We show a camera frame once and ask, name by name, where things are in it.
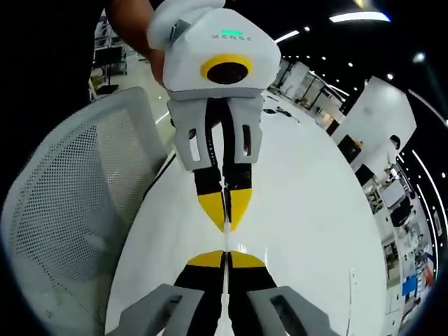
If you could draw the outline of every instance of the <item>office desk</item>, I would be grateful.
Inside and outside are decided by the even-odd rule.
[[[106,332],[117,326],[123,309],[160,284],[173,284],[189,259],[228,246],[263,260],[278,286],[291,286],[320,307],[340,335],[348,325],[348,335],[380,334],[386,273],[368,201],[325,130],[276,99],[266,99],[265,108],[281,106],[300,123],[263,112],[252,200],[227,239],[203,212],[193,175],[177,159],[149,191],[118,263]],[[217,158],[221,134],[215,127]],[[233,335],[229,323],[216,334]]]

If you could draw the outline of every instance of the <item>white desk surface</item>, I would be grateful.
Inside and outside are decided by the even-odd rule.
[[[160,284],[173,284],[189,259],[228,247],[263,260],[278,286],[292,287],[321,308],[341,336],[349,319],[348,335],[380,335],[386,270],[368,201],[326,132],[275,98],[279,102],[266,99],[265,108],[281,106],[301,123],[262,113],[253,196],[235,232],[226,238],[208,219],[197,202],[193,175],[177,159],[147,194],[115,273],[106,332],[116,328],[122,310]],[[221,134],[215,127],[218,158]]]

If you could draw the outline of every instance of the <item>black ceiling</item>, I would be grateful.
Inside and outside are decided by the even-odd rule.
[[[325,74],[329,84],[353,93],[354,87],[364,87],[365,79],[377,76],[386,80],[390,73],[394,75],[392,85],[406,93],[408,89],[415,91],[448,120],[448,29],[443,8],[431,1],[372,2],[391,22],[332,23],[331,15],[359,10],[352,0],[227,0],[226,7],[250,19],[273,39],[298,30],[299,35],[279,43],[282,55],[293,56],[291,61],[297,60],[298,55],[298,60],[317,74]],[[425,61],[413,63],[412,58],[420,52],[426,54]],[[419,183],[430,207],[436,206],[442,217],[440,212],[447,209],[440,208],[434,188],[411,150],[420,155],[448,207],[448,177],[442,178],[442,172],[448,175],[448,128],[419,100],[410,94],[408,99],[417,130],[403,150],[405,166],[409,167],[411,183]]]

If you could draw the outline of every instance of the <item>hand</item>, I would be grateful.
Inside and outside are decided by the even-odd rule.
[[[165,63],[165,52],[162,50],[151,50],[149,55],[146,56],[151,64],[151,70],[153,71],[154,79],[162,86],[163,85],[163,64]]]

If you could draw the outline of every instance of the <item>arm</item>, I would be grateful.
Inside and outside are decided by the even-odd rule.
[[[161,83],[164,53],[151,49],[146,39],[146,30],[154,14],[149,0],[110,0],[106,14],[113,30],[149,60],[155,79]]]

